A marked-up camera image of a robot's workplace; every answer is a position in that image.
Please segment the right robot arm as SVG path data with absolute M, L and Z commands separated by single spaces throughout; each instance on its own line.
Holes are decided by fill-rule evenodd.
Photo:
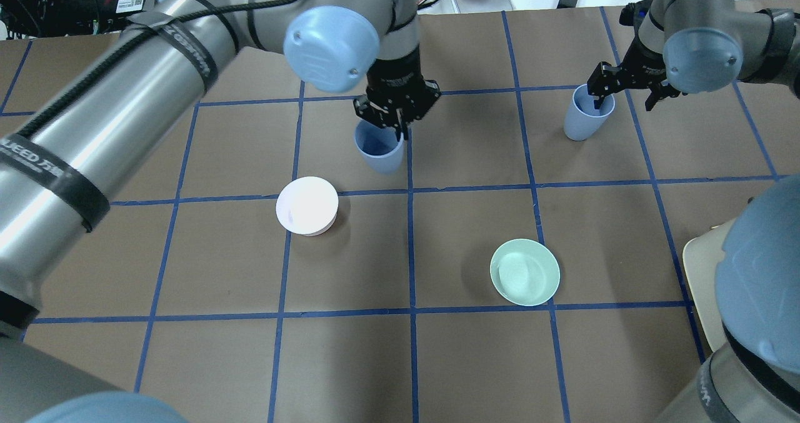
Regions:
M 798 167 L 798 149 L 768 152 L 772 136 L 798 142 L 798 105 L 766 104 L 779 91 L 729 85 L 654 112 L 624 92 L 585 142 L 529 118 L 536 232 L 562 266 L 548 304 L 555 403 L 531 392 L 540 421 L 560 409 L 566 422 L 651 422 L 694 380 L 720 322 L 698 286 L 705 272 L 682 254 Z

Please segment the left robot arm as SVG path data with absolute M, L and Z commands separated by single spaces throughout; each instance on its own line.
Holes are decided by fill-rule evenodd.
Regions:
M 358 116 L 403 136 L 438 98 L 421 73 L 416 0 L 157 1 L 2 138 L 3 422 L 184 421 L 20 336 L 42 309 L 49 273 L 244 47 L 283 54 L 323 92 L 366 77 Z

